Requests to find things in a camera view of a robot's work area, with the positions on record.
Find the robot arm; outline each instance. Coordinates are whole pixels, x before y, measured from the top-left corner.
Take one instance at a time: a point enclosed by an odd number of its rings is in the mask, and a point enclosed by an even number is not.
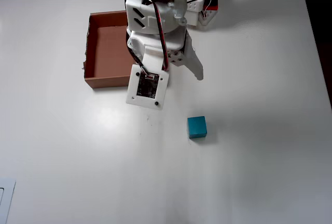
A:
[[[162,109],[169,64],[185,65],[198,80],[203,66],[187,32],[187,0],[126,0],[132,66],[127,103]]]

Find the teal block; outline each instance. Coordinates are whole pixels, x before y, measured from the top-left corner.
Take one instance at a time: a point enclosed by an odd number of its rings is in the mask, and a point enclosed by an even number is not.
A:
[[[206,137],[208,132],[206,130],[205,117],[188,118],[188,132],[189,138]]]

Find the mounting plate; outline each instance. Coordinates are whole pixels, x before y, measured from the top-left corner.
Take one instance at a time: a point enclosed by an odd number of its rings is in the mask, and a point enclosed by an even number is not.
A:
[[[142,80],[146,80],[143,78],[145,75],[142,73],[140,66],[133,65],[131,68],[126,102],[136,106],[162,110],[169,80],[169,73],[166,71],[154,71],[153,69],[149,69],[149,72],[159,76],[157,90],[146,92],[146,90],[142,88],[144,86]]]

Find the red wire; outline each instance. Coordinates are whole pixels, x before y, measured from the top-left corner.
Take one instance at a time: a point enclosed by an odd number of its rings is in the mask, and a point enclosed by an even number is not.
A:
[[[165,71],[168,71],[168,68],[169,68],[168,53],[167,53],[167,47],[166,47],[164,32],[162,30],[162,25],[161,25],[161,17],[160,17],[160,13],[159,13],[159,10],[158,10],[158,7],[157,7],[156,3],[153,2],[153,5],[154,5],[154,8],[155,8],[155,13],[156,13],[156,18],[157,18],[157,24],[158,24],[158,30],[159,30],[159,36],[160,36],[162,51],[163,51],[163,54],[164,54],[164,65],[163,65],[163,69]]]

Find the open cardboard box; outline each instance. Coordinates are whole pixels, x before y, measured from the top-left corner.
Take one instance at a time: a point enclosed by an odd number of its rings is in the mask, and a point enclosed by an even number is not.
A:
[[[129,83],[135,63],[126,42],[125,11],[92,13],[87,35],[84,78],[92,88],[121,87]]]

